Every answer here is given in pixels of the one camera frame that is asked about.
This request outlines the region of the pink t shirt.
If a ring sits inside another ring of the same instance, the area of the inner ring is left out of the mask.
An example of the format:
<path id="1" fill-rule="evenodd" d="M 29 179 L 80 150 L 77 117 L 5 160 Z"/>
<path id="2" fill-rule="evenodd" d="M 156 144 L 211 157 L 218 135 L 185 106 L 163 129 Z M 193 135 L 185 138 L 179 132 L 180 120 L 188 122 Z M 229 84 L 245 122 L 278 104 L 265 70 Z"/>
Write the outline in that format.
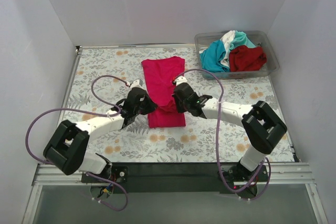
<path id="1" fill-rule="evenodd" d="M 145 84 L 152 101 L 157 104 L 148 114 L 149 128 L 185 127 L 183 113 L 178 113 L 173 98 L 173 80 L 185 70 L 185 60 L 173 56 L 166 59 L 143 60 L 141 62 Z"/>

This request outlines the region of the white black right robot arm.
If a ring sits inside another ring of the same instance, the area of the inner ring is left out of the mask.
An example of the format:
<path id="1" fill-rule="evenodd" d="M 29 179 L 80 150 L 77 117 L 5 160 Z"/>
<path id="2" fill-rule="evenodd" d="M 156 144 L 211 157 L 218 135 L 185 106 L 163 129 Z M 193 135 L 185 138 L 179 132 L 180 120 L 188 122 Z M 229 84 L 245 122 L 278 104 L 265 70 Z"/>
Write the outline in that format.
<path id="1" fill-rule="evenodd" d="M 287 132 L 287 126 L 264 101 L 256 104 L 219 102 L 210 95 L 199 96 L 187 82 L 174 81 L 173 98 L 179 113 L 189 112 L 204 119 L 219 119 L 244 128 L 250 147 L 229 176 L 251 180 L 258 165 L 271 154 Z"/>

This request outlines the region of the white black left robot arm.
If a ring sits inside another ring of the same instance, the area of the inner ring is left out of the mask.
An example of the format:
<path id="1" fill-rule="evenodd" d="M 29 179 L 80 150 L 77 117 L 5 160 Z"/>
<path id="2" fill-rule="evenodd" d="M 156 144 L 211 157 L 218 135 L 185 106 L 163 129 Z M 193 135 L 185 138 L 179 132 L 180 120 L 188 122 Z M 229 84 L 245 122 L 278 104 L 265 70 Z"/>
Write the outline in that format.
<path id="1" fill-rule="evenodd" d="M 89 172 L 98 181 L 106 182 L 112 175 L 112 162 L 89 151 L 89 142 L 127 127 L 138 115 L 152 113 L 157 107 L 147 91 L 132 88 L 128 96 L 118 101 L 104 116 L 76 123 L 62 121 L 46 145 L 43 156 L 65 175 L 76 171 Z"/>

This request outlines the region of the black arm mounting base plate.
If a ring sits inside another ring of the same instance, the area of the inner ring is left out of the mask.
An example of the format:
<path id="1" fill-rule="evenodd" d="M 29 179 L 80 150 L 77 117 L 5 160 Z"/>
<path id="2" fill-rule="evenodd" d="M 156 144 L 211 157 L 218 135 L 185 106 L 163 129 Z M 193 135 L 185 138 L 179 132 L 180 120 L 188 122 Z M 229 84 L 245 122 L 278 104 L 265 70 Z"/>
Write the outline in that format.
<path id="1" fill-rule="evenodd" d="M 115 163 L 112 178 L 129 193 L 230 194 L 216 163 Z"/>

